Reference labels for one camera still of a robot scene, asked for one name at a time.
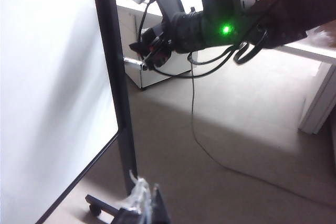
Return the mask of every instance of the black cable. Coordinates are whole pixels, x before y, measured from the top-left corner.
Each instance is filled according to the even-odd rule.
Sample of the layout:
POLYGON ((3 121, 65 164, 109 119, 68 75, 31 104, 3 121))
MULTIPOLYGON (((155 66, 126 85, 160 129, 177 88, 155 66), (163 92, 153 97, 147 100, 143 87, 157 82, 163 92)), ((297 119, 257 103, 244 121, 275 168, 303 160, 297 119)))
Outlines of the black cable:
POLYGON ((321 202, 321 201, 318 201, 318 200, 314 200, 312 198, 309 198, 305 195, 301 195, 299 193, 296 193, 290 189, 287 189, 286 187, 283 187, 283 186, 280 186, 280 185, 277 185, 275 183, 272 183, 268 180, 265 180, 263 178, 259 178, 257 176, 254 176, 254 175, 251 175, 251 174, 248 174, 248 173, 245 173, 245 172, 241 172, 239 170, 236 170, 236 169, 233 169, 233 168, 230 168, 228 166, 225 166, 223 164, 221 164, 217 159, 215 159, 210 153, 209 151, 199 142, 197 136, 196 136, 196 132, 195 132, 195 125, 194 125, 194 107, 195 107, 195 80, 194 80, 194 70, 193 70, 193 64, 191 63, 191 80, 192 80, 192 87, 193 87, 193 96, 192 96, 192 104, 191 104, 191 128, 192 128, 192 134, 193 134, 193 139, 194 141, 196 142, 196 144, 203 150, 203 152, 212 160, 214 161, 217 165, 219 165, 220 167, 228 170, 229 172, 231 173, 235 173, 235 174, 238 174, 240 176, 244 176, 244 177, 248 177, 248 178, 251 178, 251 179, 254 179, 254 180, 257 180, 259 182, 262 182, 266 185, 269 185, 269 186, 272 186, 274 188, 277 188, 277 189, 280 189, 288 194, 292 194, 292 195, 295 195, 299 198, 302 198, 302 199, 305 199, 307 201, 310 201, 314 204, 317 204, 317 205, 321 205, 321 206, 324 206, 324 207, 327 207, 327 208, 330 208, 332 210, 336 210, 336 206, 334 205, 331 205, 331 204, 328 204, 328 203, 325 203, 325 202, 321 202))
POLYGON ((199 74, 198 76, 193 76, 193 77, 192 76, 177 76, 177 75, 161 72, 161 71, 157 70, 157 68, 155 68, 155 67, 154 67, 153 70, 155 72, 159 73, 159 74, 164 75, 164 76, 174 77, 174 78, 178 78, 178 79, 195 79, 195 78, 201 78, 201 77, 204 77, 204 76, 208 76, 209 74, 211 74, 211 73, 217 71, 219 68, 221 68, 222 65, 224 65, 231 58, 231 56, 234 54, 235 51, 236 51, 235 48, 233 48, 230 51, 229 55, 220 64, 218 64, 215 68, 213 68, 212 70, 210 70, 208 72, 205 72, 203 74, 199 74))
POLYGON ((142 18, 141 18, 141 21, 140 21, 139 31, 138 31, 138 43, 141 42, 141 31, 142 31, 142 27, 143 27, 143 24, 144 24, 145 19, 146 19, 146 15, 147 15, 147 12, 148 12, 148 7, 154 2, 155 2, 155 0, 149 0, 149 2, 146 5, 145 11, 143 12, 143 15, 142 15, 142 18))
POLYGON ((206 65, 212 62, 215 62, 216 60, 219 60, 220 58, 224 57, 225 55, 227 55, 228 52, 230 52, 231 50, 233 50, 233 46, 228 47, 221 55, 217 56, 214 59, 208 60, 208 61, 203 61, 203 62, 198 62, 195 61, 192 57, 191 54, 188 55, 188 61, 194 65, 206 65))
POLYGON ((267 39, 268 39, 268 30, 265 29, 263 36, 261 37, 260 41, 254 46, 254 48, 249 53, 247 53, 245 56, 243 56, 241 58, 241 56, 247 50, 247 48, 245 50, 244 50, 244 48, 242 48, 233 57, 234 61, 238 65, 241 65, 241 64, 244 64, 244 63, 248 62, 249 60, 251 60, 255 55, 257 55, 264 48, 264 45, 265 45, 267 39))

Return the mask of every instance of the gray floor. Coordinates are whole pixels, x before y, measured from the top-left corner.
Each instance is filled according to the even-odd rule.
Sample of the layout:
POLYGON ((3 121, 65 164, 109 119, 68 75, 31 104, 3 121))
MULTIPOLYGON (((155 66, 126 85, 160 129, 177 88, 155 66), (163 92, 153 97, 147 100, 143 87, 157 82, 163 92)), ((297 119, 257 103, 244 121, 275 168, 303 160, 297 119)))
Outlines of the gray floor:
MULTIPOLYGON (((202 58, 219 51, 202 52, 202 58)), ((191 81, 168 80, 146 91, 129 81, 139 173, 161 185, 173 223, 336 223, 329 128, 318 135, 297 130, 318 65, 273 50, 240 67, 230 62, 195 81, 195 126, 223 165, 334 208, 232 173, 206 156, 191 134, 191 81)), ((87 193, 115 205, 125 196, 117 145, 46 223, 108 223, 108 216, 90 216, 87 193)))

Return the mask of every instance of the robotic arm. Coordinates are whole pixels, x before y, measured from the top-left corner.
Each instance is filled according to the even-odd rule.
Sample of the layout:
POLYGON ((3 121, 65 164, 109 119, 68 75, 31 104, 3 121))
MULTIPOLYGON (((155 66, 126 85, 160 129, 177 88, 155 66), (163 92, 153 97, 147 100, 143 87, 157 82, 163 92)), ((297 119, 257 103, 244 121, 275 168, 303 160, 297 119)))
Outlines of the robotic arm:
POLYGON ((336 0, 202 0, 203 11, 188 14, 181 0, 150 1, 157 2, 163 20, 130 45, 150 70, 165 64, 172 51, 223 45, 232 45, 225 54, 237 51, 234 60, 242 64, 262 48, 301 40, 307 30, 336 19, 336 0), (243 56, 250 43, 255 47, 243 56))

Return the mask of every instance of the cable on floor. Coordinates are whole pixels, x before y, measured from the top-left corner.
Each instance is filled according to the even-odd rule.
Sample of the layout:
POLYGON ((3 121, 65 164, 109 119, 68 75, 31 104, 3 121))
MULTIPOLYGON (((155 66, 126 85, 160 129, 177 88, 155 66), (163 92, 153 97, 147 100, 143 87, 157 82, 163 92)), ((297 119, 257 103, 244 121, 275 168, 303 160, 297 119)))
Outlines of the cable on floor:
POLYGON ((251 174, 248 174, 248 173, 245 173, 245 172, 241 172, 239 170, 236 170, 236 169, 233 169, 233 168, 230 168, 228 166, 225 166, 223 165, 222 163, 220 163, 216 158, 214 158, 210 152, 200 143, 200 141, 198 140, 197 136, 196 136, 196 132, 195 132, 195 125, 194 125, 194 107, 195 107, 195 80, 194 80, 194 69, 193 69, 193 64, 191 63, 191 80, 192 80, 192 90, 193 90, 193 96, 192 96, 192 104, 191 104, 191 128, 192 128, 192 134, 193 134, 193 139, 194 141, 196 142, 196 144, 203 150, 203 152, 212 160, 214 161, 217 165, 219 165, 220 167, 232 172, 232 173, 235 173, 235 174, 238 174, 240 176, 244 176, 244 177, 248 177, 248 178, 251 178, 251 179, 254 179, 254 180, 257 180, 259 182, 262 182, 266 185, 269 185, 269 186, 272 186, 274 188, 277 188, 277 189, 280 189, 286 193, 289 193, 289 194, 292 194, 292 195, 295 195, 301 199, 305 199, 309 202, 312 202, 314 204, 317 204, 317 205, 320 205, 320 206, 324 206, 324 207, 327 207, 327 208, 330 208, 332 210, 336 210, 336 206, 334 205, 331 205, 331 204, 328 204, 328 203, 325 203, 325 202, 322 202, 322 201, 318 201, 318 200, 314 200, 312 198, 309 198, 305 195, 301 195, 299 193, 296 193, 290 189, 287 189, 283 186, 280 186, 280 185, 277 185, 275 183, 272 183, 268 180, 265 180, 263 178, 259 178, 257 176, 254 176, 254 175, 251 175, 251 174))

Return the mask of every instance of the white board surface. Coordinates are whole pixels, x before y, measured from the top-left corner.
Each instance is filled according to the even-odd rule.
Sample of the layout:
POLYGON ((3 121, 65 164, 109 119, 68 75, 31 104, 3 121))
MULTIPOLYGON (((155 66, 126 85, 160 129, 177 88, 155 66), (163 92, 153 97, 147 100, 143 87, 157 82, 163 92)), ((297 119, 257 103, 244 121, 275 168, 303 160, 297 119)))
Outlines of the white board surface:
POLYGON ((1 0, 1 12, 1 224, 35 223, 117 119, 94 0, 1 0))

